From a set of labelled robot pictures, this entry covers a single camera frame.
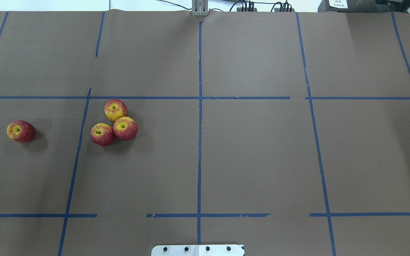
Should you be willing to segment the aluminium frame post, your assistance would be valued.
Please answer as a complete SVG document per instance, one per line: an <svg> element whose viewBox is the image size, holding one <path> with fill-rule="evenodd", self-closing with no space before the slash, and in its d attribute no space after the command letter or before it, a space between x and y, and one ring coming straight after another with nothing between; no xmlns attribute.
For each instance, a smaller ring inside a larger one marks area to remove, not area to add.
<svg viewBox="0 0 410 256"><path fill-rule="evenodd" d="M208 16L209 7L208 0L192 0L191 1L191 14L192 16Z"/></svg>

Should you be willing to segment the lone red yellow apple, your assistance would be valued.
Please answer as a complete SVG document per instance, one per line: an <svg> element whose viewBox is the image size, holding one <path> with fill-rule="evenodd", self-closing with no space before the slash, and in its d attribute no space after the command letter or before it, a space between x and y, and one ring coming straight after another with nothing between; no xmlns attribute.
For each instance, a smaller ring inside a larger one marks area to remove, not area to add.
<svg viewBox="0 0 410 256"><path fill-rule="evenodd" d="M27 143L34 140L36 129L27 121L16 120L8 125L6 134L12 141Z"/></svg>

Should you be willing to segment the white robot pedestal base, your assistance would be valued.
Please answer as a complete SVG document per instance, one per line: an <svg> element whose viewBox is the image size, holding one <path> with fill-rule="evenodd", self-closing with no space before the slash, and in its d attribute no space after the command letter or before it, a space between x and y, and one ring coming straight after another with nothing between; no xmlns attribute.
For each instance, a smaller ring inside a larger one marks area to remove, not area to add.
<svg viewBox="0 0 410 256"><path fill-rule="evenodd" d="M151 251L152 256L244 256L244 245L158 245Z"/></svg>

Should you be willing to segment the red yellow apple front-left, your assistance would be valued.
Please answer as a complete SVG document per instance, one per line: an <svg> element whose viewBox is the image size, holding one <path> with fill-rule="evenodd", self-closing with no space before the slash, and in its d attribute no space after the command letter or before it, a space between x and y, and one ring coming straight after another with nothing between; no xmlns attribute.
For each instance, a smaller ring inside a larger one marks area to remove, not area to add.
<svg viewBox="0 0 410 256"><path fill-rule="evenodd" d="M106 123L98 123L91 128L90 138L95 144L106 147L115 141L116 136L112 126Z"/></svg>

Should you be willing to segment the red yellow apple front-right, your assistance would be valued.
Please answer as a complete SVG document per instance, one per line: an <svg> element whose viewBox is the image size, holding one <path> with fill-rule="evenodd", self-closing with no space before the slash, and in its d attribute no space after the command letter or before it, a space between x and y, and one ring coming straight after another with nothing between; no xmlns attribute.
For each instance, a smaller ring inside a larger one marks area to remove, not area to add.
<svg viewBox="0 0 410 256"><path fill-rule="evenodd" d="M113 124L113 133L120 140L131 140L138 133L138 125L134 119L130 117L121 117Z"/></svg>

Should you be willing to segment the red yellow apple back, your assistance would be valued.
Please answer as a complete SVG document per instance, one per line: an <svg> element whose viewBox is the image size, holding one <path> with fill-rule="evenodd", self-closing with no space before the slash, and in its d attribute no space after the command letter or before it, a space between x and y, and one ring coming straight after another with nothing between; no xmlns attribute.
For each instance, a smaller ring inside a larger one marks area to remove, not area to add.
<svg viewBox="0 0 410 256"><path fill-rule="evenodd" d="M119 99L110 99L104 105L104 114L111 122L115 122L121 117L127 116L127 106Z"/></svg>

